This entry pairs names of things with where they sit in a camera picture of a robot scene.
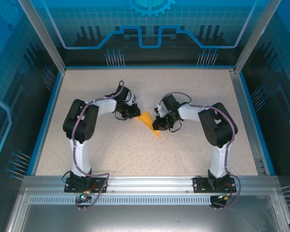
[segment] black end effector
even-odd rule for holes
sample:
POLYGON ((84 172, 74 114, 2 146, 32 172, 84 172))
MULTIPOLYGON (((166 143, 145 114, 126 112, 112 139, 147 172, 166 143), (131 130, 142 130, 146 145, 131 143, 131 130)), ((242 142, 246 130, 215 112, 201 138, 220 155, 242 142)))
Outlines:
MULTIPOLYGON (((232 122, 237 134, 237 126, 222 103, 216 103, 213 107, 221 110, 232 122)), ((203 110, 198 113, 206 139, 208 142, 222 148, 232 138, 232 129, 227 120, 213 109, 203 110)))
MULTIPOLYGON (((73 101, 72 106, 68 112, 68 115, 63 123, 63 130, 69 139, 72 139, 72 131, 81 114, 86 103, 82 100, 76 99, 73 101)), ((81 144, 85 140, 89 140, 96 127, 97 117, 98 117, 99 107, 96 105, 90 105, 85 113, 84 119, 81 119, 76 130, 74 138, 81 144)))
POLYGON ((180 104, 172 94, 162 99, 162 102, 169 113, 164 117, 156 116, 156 120, 153 122, 153 129, 155 131, 165 131, 173 128, 174 123, 181 120, 178 109, 183 104, 186 104, 186 102, 180 104))
MULTIPOLYGON (((111 97, 117 94, 121 90, 121 88, 122 86, 119 85, 115 93, 106 95, 106 97, 111 97)), ((118 96, 114 97, 114 100, 116 100, 117 102, 115 111, 121 113, 123 120, 141 115, 141 110, 137 107, 137 103, 133 103, 132 105, 127 104, 128 102, 130 102, 131 98, 131 91, 127 87, 123 87, 121 93, 118 96)))

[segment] metal frame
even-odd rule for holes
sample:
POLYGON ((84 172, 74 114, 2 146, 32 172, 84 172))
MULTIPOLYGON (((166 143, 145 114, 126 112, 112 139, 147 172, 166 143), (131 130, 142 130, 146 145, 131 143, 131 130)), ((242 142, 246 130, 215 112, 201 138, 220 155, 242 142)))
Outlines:
MULTIPOLYGON (((176 196, 185 198, 187 196, 210 196, 215 194, 193 193, 193 176, 156 176, 156 177, 135 177, 115 176, 111 177, 108 189, 103 196, 127 197, 133 196, 176 196)), ((283 195, 278 178, 276 176, 240 176, 242 183, 241 195, 245 196, 271 196, 273 212, 282 232, 289 232, 287 217, 281 217, 284 212, 283 195)), ((60 176, 25 176, 20 189, 19 196, 10 219, 8 232, 20 231, 26 216, 31 196, 62 197, 78 196, 74 193, 64 193, 64 184, 60 176)), ((39 204, 51 204, 47 201, 39 204)))
MULTIPOLYGON (((18 0, 31 24, 35 28, 48 53, 55 62, 59 71, 64 75, 66 67, 61 59, 54 43, 52 42, 45 26, 38 16, 30 0, 18 0)), ((264 152, 260 144, 258 132, 253 122, 249 104, 245 96, 239 72, 246 63, 252 50, 264 32, 271 17, 276 11, 281 0, 270 0, 255 29, 253 30, 245 48, 243 49, 234 70, 230 70, 230 75, 237 100, 239 102, 246 132, 251 145, 255 160, 260 160, 259 174, 269 175, 269 168, 265 161, 264 152)), ((210 196, 215 194, 195 194, 192 186, 193 176, 178 177, 110 177, 108 189, 103 196, 177 196, 184 198, 187 196, 210 196)), ((241 195, 268 195, 272 199, 272 208, 276 215, 277 223, 281 231, 289 232, 290 214, 284 200, 278 178, 276 176, 241 176, 241 195)), ((64 193, 63 183, 60 176, 25 176, 19 195, 16 199, 14 209, 7 227, 8 232, 21 231, 26 212, 30 204, 31 196, 45 197, 67 197, 78 194, 64 193)))
POLYGON ((273 14, 275 13, 278 5, 281 0, 270 0, 267 6, 265 7, 260 19, 258 20, 257 25, 255 26, 247 44, 245 45, 240 57, 238 58, 235 64, 235 73, 239 74, 242 70, 244 64, 248 60, 252 50, 256 46, 259 38, 262 36, 266 26, 270 22, 273 14))
POLYGON ((67 69, 59 52, 57 51, 51 37, 49 36, 42 20, 40 19, 37 11, 35 10, 34 6, 32 5, 30 0, 18 0, 19 4, 23 8, 26 16, 28 17, 30 23, 32 24, 33 28, 37 32, 38 36, 40 37, 42 43, 44 44, 45 48, 47 49, 50 57, 54 61, 55 65, 57 66, 59 72, 65 74, 65 70, 67 69))
POLYGON ((235 74, 234 70, 230 70, 230 76, 236 94, 237 102, 240 107, 247 137, 249 140, 251 152, 255 160, 258 175, 270 175, 270 170, 265 159, 264 151, 260 143, 256 125, 254 123, 251 109, 240 76, 235 74))

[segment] glass wall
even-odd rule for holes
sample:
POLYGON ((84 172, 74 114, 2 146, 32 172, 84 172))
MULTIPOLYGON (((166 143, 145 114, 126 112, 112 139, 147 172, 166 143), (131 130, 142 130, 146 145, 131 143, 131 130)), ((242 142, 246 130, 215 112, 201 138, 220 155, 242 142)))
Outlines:
POLYGON ((33 0, 67 66, 234 65, 268 0, 33 0))
POLYGON ((0 1, 0 231, 29 166, 57 75, 18 2, 0 1))
POLYGON ((290 0, 281 1, 243 75, 275 173, 290 186, 290 0))

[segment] gear logo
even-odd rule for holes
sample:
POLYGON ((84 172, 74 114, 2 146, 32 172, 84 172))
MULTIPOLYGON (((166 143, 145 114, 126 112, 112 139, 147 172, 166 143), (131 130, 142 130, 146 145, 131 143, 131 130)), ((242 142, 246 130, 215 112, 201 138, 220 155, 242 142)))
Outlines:
POLYGON ((141 13, 143 17, 145 15, 151 17, 164 14, 165 10, 169 10, 171 5, 175 4, 175 0, 127 0, 127 4, 135 13, 141 13))
POLYGON ((0 0, 0 13, 2 17, 11 24, 19 16, 19 5, 17 0, 0 0))

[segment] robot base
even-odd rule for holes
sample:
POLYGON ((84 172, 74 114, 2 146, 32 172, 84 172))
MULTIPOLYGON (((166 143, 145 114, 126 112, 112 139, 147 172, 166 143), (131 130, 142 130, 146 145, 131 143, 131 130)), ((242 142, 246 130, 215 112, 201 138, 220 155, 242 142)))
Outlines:
POLYGON ((227 184, 232 185, 232 193, 236 193, 236 185, 234 178, 229 175, 225 175, 222 178, 216 179, 216 186, 212 187, 211 183, 208 181, 209 178, 214 178, 208 171, 208 177, 197 176, 192 179, 193 192, 194 193, 230 193, 230 188, 227 184))
MULTIPOLYGON (((77 176, 74 173, 70 173, 70 177, 66 179, 64 192, 82 193, 91 189, 91 193, 99 193, 106 178, 98 177, 92 178, 89 176, 77 176)), ((102 193, 106 193, 107 185, 104 187, 102 193)))

